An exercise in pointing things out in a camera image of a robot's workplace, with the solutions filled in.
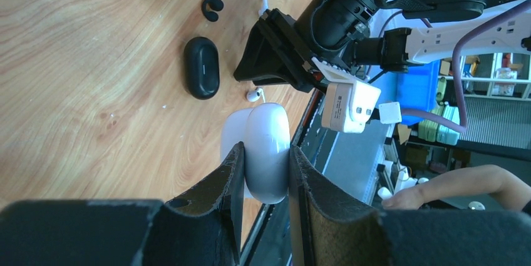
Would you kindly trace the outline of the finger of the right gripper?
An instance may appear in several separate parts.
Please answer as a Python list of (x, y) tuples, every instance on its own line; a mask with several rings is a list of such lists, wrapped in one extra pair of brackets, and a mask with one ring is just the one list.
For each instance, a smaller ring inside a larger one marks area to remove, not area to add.
[(303, 59), (279, 28), (260, 19), (252, 27), (242, 58), (234, 71), (237, 81), (257, 86), (309, 86)]

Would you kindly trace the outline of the white earbud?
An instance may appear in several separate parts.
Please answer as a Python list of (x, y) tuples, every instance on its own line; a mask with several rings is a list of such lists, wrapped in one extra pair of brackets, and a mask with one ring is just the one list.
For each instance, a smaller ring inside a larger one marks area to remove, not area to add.
[(263, 103), (266, 103), (265, 93), (261, 87), (256, 87), (255, 89), (248, 91), (245, 97), (246, 100), (251, 103), (255, 103), (259, 100), (262, 100)]
[(259, 17), (262, 17), (268, 9), (269, 9), (269, 1), (261, 0), (260, 9), (258, 10)]

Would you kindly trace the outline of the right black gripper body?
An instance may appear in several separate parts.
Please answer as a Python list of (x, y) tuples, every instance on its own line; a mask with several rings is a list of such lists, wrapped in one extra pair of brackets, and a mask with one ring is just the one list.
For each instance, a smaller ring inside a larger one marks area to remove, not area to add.
[(368, 37), (373, 14), (374, 0), (312, 0), (297, 19), (275, 8), (266, 11), (263, 20), (275, 24), (303, 59), (309, 86), (293, 88), (309, 92), (326, 89), (323, 75), (310, 63), (311, 58), (351, 69), (352, 57), (347, 57), (346, 51), (356, 40)]

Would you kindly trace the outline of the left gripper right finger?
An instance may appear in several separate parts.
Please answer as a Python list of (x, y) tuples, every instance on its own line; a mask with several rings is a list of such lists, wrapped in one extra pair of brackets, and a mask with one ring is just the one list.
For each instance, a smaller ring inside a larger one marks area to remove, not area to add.
[(457, 209), (378, 210), (289, 152), (294, 265), (529, 265), (530, 217)]

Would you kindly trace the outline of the white earbud charging case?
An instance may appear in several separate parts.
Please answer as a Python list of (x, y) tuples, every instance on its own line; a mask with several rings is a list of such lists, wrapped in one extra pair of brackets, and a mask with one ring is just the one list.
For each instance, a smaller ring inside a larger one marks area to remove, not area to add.
[(263, 103), (231, 113), (221, 132), (220, 159), (244, 144), (244, 196), (263, 204), (285, 198), (289, 180), (291, 135), (283, 106)]

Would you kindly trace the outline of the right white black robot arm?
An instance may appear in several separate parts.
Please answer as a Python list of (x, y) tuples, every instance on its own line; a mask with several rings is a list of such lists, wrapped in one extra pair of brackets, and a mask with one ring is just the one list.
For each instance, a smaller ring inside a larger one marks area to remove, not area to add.
[(444, 23), (475, 19), (488, 8), (512, 1), (312, 0), (298, 19), (273, 9), (251, 29), (234, 78), (257, 86), (289, 84), (303, 92), (324, 91), (327, 81), (313, 58), (349, 74), (369, 64), (404, 73), (412, 59), (405, 51), (408, 30), (370, 38), (369, 21), (377, 11), (399, 9), (406, 19)]

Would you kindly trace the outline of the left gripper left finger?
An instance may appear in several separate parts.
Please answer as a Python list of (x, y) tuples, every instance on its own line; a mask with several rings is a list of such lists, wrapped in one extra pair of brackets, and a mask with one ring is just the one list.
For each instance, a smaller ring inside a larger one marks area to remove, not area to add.
[(1, 211), (2, 265), (237, 265), (244, 145), (163, 202), (23, 200)]

